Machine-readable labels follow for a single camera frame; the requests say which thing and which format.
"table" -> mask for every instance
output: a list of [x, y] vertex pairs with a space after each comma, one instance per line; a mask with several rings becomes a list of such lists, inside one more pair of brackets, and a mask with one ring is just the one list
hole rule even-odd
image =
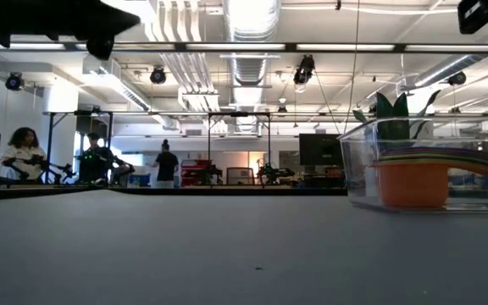
[[0, 304], [488, 304], [488, 215], [345, 197], [1, 200]]

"white ceiling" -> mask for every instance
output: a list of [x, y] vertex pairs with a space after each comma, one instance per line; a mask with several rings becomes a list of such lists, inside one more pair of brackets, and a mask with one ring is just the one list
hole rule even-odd
[[[384, 9], [391, 11], [428, 10], [437, 0], [368, 0], [361, 1], [361, 8]], [[335, 1], [324, 2], [332, 5]], [[356, 8], [357, 1], [342, 1], [343, 8]], [[435, 10], [454, 9], [457, 0], [445, 0]], [[201, 6], [220, 6], [220, 0], [203, 0]], [[278, 42], [417, 42], [417, 43], [475, 43], [488, 42], [488, 25], [478, 33], [464, 36], [458, 32], [458, 19], [456, 13], [423, 15], [393, 15], [370, 14], [343, 9], [310, 9], [322, 5], [318, 1], [283, 0], [280, 22], [276, 40]], [[221, 15], [201, 13], [201, 29], [203, 38], [208, 42], [224, 41], [224, 21]], [[46, 41], [44, 36], [14, 36], [14, 41]], [[143, 29], [138, 26], [128, 30], [117, 37], [122, 42], [145, 42]], [[4, 60], [10, 62], [26, 63], [50, 63], [60, 68], [65, 73], [83, 79], [82, 60], [84, 53], [0, 53]], [[319, 80], [323, 87], [324, 95], [318, 83], [318, 78], [310, 80], [307, 90], [302, 94], [295, 94], [292, 84], [276, 77], [275, 72], [281, 71], [284, 77], [292, 78], [291, 73], [299, 64], [301, 54], [283, 53], [280, 59], [273, 59], [269, 68], [269, 81], [271, 89], [265, 89], [263, 103], [267, 103], [271, 110], [277, 107], [279, 97], [287, 98], [287, 106], [292, 111], [296, 105], [297, 111], [318, 111], [324, 109], [325, 102], [332, 105], [332, 109], [347, 111], [352, 105], [362, 101], [371, 92], [377, 90], [380, 81], [392, 80], [404, 73], [405, 75], [424, 72], [434, 67], [442, 60], [449, 58], [447, 55], [407, 54], [403, 57], [404, 71], [401, 66], [401, 56], [395, 54], [314, 54]], [[149, 72], [154, 65], [163, 65], [163, 61], [156, 53], [116, 53], [114, 59], [124, 68], [125, 77], [132, 82], [143, 95], [147, 97], [177, 97], [178, 86], [174, 78], [169, 74], [168, 81], [162, 86], [153, 86], [149, 81]], [[227, 104], [230, 100], [230, 89], [227, 88], [229, 79], [229, 67], [227, 62], [219, 58], [219, 54], [207, 54], [208, 67], [213, 82], [220, 94], [220, 104]], [[134, 71], [143, 71], [140, 78], [134, 76]], [[352, 73], [355, 72], [353, 87], [349, 86]], [[476, 64], [464, 71], [467, 74], [467, 83], [488, 75], [488, 59]], [[107, 98], [109, 103], [126, 101], [107, 88], [96, 88]], [[467, 90], [449, 94], [451, 89], [446, 89], [436, 104], [436, 110], [448, 109], [461, 101], [475, 97], [481, 97], [488, 93], [488, 80], [484, 80]], [[157, 108], [174, 110], [175, 103], [163, 102], [156, 105]], [[473, 111], [488, 110], [485, 107], [472, 109]]]

